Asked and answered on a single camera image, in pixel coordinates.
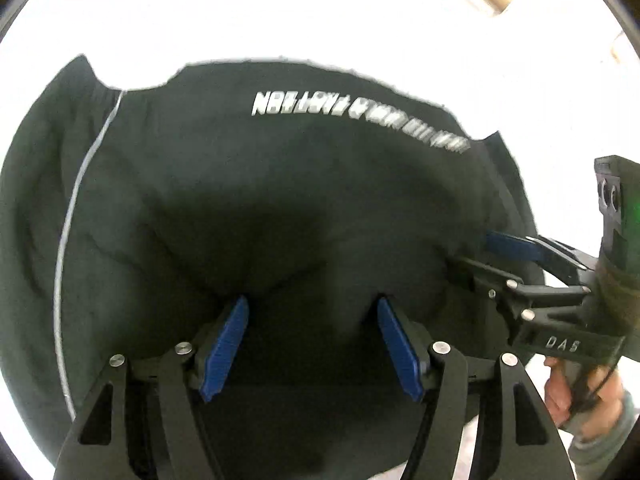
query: silver bolt head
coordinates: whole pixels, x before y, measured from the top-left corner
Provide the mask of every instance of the silver bolt head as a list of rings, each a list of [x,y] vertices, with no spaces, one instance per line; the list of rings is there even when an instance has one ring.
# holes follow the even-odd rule
[[[433,344],[433,351],[436,352],[436,354],[444,355],[451,352],[451,347],[449,346],[449,343],[445,343],[444,341],[436,341]]]
[[[110,366],[117,368],[118,366],[122,366],[124,364],[124,361],[125,361],[124,355],[116,354],[114,356],[111,356],[111,359],[109,359],[109,364]]]
[[[536,317],[536,313],[530,308],[526,308],[520,313],[520,317],[524,319],[524,321],[533,321]]]
[[[193,350],[193,346],[191,346],[191,343],[189,343],[188,341],[178,343],[175,346],[175,353],[177,353],[178,355],[190,354],[192,350]]]
[[[510,353],[502,354],[502,362],[507,366],[515,366],[518,364],[518,358]]]

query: black sweatshirt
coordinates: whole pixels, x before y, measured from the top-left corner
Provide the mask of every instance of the black sweatshirt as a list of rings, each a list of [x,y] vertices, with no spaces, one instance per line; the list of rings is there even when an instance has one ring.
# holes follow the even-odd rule
[[[2,168],[2,373],[55,462],[70,426],[56,268],[76,410],[112,354],[160,355],[245,294],[250,326],[204,413],[227,477],[365,479],[407,459],[422,411],[366,322],[373,299],[495,358],[504,322],[447,285],[444,258],[543,283],[483,254],[487,229],[536,233],[518,170],[499,134],[471,140],[442,108],[285,62],[189,66],[121,92],[78,57]]]

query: blue finger pad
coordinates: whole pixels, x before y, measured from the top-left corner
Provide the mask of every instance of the blue finger pad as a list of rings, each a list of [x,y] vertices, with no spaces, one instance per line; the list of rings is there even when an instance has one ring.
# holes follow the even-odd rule
[[[385,298],[378,301],[378,326],[391,355],[402,389],[417,402],[424,393],[420,382],[420,363],[398,318],[394,315]]]
[[[542,260],[540,246],[525,238],[489,231],[485,238],[485,247],[498,256],[510,260],[539,262]]]
[[[205,361],[200,395],[209,402],[222,391],[249,321],[249,304],[240,298],[226,319],[218,339]]]

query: white surface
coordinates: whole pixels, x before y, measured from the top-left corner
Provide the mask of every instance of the white surface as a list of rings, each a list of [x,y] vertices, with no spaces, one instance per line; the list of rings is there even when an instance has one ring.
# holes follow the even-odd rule
[[[597,254],[593,159],[640,160],[640,64],[613,61],[619,31],[600,0],[516,0],[497,18],[466,0],[30,0],[0,43],[0,156],[80,53],[118,88],[161,84],[187,62],[311,59],[444,104],[474,137],[499,128],[540,232]],[[638,388],[638,367],[621,369]],[[50,479],[2,381],[0,402],[5,439]]]

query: human hand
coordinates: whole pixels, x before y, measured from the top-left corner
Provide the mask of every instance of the human hand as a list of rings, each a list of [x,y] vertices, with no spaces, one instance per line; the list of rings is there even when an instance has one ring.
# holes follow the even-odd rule
[[[544,364],[551,368],[551,375],[545,384],[545,404],[554,424],[558,427],[569,419],[569,407],[572,402],[571,389],[564,376],[562,359],[547,357]],[[589,389],[595,390],[608,372],[607,367],[598,367],[592,371],[587,381]],[[609,433],[622,414],[624,388],[617,370],[613,372],[596,395],[600,399],[596,407],[591,410],[591,416],[581,428],[582,439],[585,441]]]

